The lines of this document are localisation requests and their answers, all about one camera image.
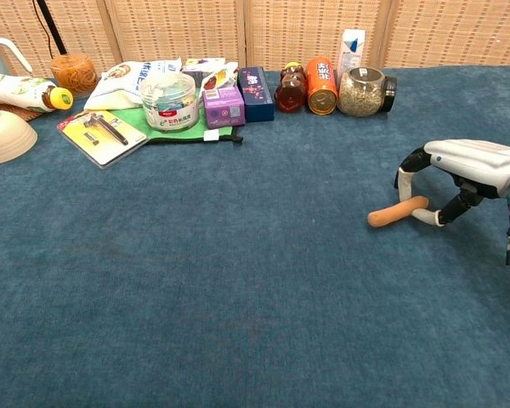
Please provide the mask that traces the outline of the right five-finger robot hand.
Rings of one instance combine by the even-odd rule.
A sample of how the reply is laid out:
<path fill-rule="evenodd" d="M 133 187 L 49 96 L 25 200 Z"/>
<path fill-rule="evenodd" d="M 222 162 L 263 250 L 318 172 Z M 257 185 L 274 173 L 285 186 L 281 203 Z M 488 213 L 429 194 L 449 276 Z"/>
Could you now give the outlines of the right five-finger robot hand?
<path fill-rule="evenodd" d="M 401 201 L 412 198 L 414 174 L 429 166 L 448 173 L 460 192 L 439 210 L 416 210 L 413 215 L 418 220 L 443 226 L 476 207 L 484 198 L 504 198 L 510 211 L 510 146 L 475 139 L 427 142 L 399 165 L 394 187 Z"/>

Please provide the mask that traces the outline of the small sausage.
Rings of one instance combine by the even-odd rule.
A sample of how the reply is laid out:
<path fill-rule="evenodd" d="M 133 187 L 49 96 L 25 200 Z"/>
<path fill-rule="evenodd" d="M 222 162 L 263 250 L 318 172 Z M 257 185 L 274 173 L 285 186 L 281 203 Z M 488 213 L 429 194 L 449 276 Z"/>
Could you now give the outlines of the small sausage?
<path fill-rule="evenodd" d="M 411 216 L 417 209 L 426 209 L 429 199 L 422 195 L 413 196 L 391 207 L 385 207 L 367 215 L 367 223 L 373 228 L 381 228 Z"/>

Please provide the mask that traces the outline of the glass seed jar black lid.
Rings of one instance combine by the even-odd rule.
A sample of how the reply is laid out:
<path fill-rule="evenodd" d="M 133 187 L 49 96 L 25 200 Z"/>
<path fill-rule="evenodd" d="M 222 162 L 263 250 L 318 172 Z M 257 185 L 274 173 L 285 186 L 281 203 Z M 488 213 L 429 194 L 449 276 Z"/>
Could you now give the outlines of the glass seed jar black lid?
<path fill-rule="evenodd" d="M 371 67 L 358 67 L 341 75 L 338 109 L 349 116 L 367 117 L 392 110 L 398 78 Z"/>

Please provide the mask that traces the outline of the orange drink can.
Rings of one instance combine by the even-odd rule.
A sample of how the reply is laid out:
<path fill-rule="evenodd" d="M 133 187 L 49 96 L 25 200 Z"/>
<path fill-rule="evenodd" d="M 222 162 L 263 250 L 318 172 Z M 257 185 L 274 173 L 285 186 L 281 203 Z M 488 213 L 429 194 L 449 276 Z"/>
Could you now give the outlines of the orange drink can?
<path fill-rule="evenodd" d="M 317 115 L 332 113 L 337 104 L 336 78 L 331 61 L 314 57 L 306 67 L 309 108 Z"/>

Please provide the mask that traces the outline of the amber honey squeeze bottle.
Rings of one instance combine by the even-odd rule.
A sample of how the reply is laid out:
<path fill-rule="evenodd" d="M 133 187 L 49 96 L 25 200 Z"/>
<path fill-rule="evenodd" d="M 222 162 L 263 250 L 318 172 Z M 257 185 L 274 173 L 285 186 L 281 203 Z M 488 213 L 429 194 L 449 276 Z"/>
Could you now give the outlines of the amber honey squeeze bottle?
<path fill-rule="evenodd" d="M 275 90 L 275 103 L 280 111 L 300 111 L 307 98 L 307 79 L 303 66 L 292 61 L 280 72 L 280 83 Z"/>

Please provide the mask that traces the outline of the bamboo folding screen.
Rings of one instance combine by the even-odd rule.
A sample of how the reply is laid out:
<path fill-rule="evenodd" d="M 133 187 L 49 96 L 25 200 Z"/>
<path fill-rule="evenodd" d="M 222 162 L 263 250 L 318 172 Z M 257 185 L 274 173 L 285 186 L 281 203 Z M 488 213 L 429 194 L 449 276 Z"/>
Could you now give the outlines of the bamboo folding screen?
<path fill-rule="evenodd" d="M 45 0 L 63 46 L 104 71 L 124 60 L 224 57 L 276 70 L 336 59 L 365 32 L 380 68 L 510 65 L 510 0 Z"/>

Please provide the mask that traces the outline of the small purple box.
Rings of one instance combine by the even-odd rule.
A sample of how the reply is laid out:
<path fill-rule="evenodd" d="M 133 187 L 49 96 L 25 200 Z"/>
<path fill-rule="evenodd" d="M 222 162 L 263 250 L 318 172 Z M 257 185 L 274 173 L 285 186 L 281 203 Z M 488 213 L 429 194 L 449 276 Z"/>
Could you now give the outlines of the small purple box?
<path fill-rule="evenodd" d="M 204 90 L 202 98 L 208 128 L 246 124 L 244 99 L 238 87 Z"/>

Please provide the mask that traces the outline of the white snack packet red fruit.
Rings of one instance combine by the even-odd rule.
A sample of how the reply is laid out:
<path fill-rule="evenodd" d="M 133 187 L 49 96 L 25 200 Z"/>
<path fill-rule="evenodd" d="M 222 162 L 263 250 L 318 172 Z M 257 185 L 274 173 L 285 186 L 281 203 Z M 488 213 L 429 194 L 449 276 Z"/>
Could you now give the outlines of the white snack packet red fruit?
<path fill-rule="evenodd" d="M 225 63 L 201 81 L 201 91 L 234 87 L 237 84 L 238 72 L 237 62 Z"/>

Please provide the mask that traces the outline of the blue felt table cloth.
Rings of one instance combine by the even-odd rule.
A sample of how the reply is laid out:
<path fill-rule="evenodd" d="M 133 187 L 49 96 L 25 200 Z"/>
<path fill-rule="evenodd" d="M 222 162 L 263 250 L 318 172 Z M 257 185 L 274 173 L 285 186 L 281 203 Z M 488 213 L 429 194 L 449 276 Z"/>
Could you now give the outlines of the blue felt table cloth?
<path fill-rule="evenodd" d="M 0 408 L 510 408 L 507 204 L 373 229 L 435 139 L 510 145 L 510 66 L 396 73 L 102 169 L 36 119 L 0 165 Z"/>

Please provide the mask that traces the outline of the green tray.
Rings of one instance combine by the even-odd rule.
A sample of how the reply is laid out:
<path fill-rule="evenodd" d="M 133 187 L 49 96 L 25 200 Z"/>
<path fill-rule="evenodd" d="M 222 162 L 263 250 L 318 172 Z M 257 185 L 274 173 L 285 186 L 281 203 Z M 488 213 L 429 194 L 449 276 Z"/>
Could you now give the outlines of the green tray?
<path fill-rule="evenodd" d="M 243 138 L 237 133 L 237 127 L 220 127 L 209 129 L 204 109 L 199 109 L 199 120 L 192 127 L 178 131 L 164 132 L 151 127 L 145 119 L 142 108 L 126 110 L 112 110 L 111 113 L 119 119 L 144 133 L 149 143 L 202 143 L 217 141 L 232 141 L 237 144 Z"/>

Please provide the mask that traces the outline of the clear tub of binder clips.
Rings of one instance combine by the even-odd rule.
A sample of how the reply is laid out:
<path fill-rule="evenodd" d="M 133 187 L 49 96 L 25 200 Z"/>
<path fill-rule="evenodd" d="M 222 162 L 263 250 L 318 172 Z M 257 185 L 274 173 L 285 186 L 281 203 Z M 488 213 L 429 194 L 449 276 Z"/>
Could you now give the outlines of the clear tub of binder clips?
<path fill-rule="evenodd" d="M 199 121 L 195 80 L 181 72 L 152 74 L 139 85 L 148 124 L 163 132 L 191 128 Z"/>

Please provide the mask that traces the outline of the clear jar of rubber bands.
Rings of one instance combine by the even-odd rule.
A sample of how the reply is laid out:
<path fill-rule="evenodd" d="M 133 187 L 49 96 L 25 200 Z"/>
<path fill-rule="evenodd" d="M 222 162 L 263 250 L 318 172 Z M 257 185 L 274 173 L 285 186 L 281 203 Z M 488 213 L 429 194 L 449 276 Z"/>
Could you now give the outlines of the clear jar of rubber bands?
<path fill-rule="evenodd" d="M 50 69 L 59 86 L 74 94 L 90 93 L 98 83 L 93 61 L 86 54 L 58 55 L 52 59 Z"/>

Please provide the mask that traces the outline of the round woven brown coaster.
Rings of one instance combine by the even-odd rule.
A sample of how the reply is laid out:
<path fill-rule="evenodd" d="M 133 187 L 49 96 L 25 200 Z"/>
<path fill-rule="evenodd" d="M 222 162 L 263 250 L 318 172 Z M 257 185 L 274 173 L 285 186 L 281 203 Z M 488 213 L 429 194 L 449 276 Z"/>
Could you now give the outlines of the round woven brown coaster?
<path fill-rule="evenodd" d="M 42 115 L 42 112 L 27 110 L 14 105 L 0 104 L 0 111 L 7 111 L 21 117 L 26 122 L 30 122 Z"/>

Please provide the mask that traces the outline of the white bottle with yellow cap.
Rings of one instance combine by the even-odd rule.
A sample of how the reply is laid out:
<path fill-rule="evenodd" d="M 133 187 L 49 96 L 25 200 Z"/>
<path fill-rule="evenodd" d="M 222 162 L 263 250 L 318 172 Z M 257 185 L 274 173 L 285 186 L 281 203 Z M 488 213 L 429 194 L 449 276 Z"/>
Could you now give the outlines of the white bottle with yellow cap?
<path fill-rule="evenodd" d="M 46 78 L 0 73 L 0 104 L 45 113 L 69 110 L 73 102 L 70 90 L 61 88 Z"/>

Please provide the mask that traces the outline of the cream upturned bowl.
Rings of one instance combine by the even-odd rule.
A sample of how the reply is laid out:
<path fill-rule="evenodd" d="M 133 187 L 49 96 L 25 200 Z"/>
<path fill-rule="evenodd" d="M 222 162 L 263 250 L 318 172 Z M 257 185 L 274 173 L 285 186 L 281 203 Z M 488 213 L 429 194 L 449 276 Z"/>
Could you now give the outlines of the cream upturned bowl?
<path fill-rule="evenodd" d="M 28 152 L 37 142 L 37 132 L 20 116 L 0 110 L 0 164 Z"/>

